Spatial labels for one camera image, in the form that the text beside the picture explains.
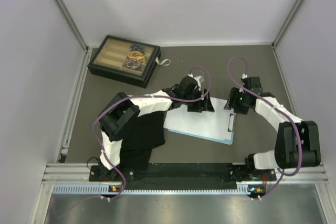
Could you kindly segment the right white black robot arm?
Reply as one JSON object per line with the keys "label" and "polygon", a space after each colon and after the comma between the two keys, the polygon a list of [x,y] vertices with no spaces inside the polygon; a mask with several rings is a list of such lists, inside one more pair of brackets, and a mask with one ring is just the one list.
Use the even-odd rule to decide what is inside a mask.
{"label": "right white black robot arm", "polygon": [[270,93],[263,91],[259,77],[242,76],[242,86],[230,91],[225,110],[247,114],[253,110],[277,132],[273,150],[250,154],[245,174],[258,179],[267,169],[284,171],[293,168],[317,167],[321,163],[319,130],[316,122],[305,121],[289,112]]}

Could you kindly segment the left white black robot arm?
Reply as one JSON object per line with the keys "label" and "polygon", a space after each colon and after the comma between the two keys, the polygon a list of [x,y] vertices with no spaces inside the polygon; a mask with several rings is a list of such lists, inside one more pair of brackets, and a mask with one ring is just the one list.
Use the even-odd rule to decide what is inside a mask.
{"label": "left white black robot arm", "polygon": [[144,170],[151,152],[164,144],[164,113],[182,105],[202,110],[208,104],[209,89],[201,88],[202,77],[188,74],[171,88],[145,95],[119,92],[101,111],[92,131],[99,130],[96,176],[114,180],[123,178],[123,169]]}

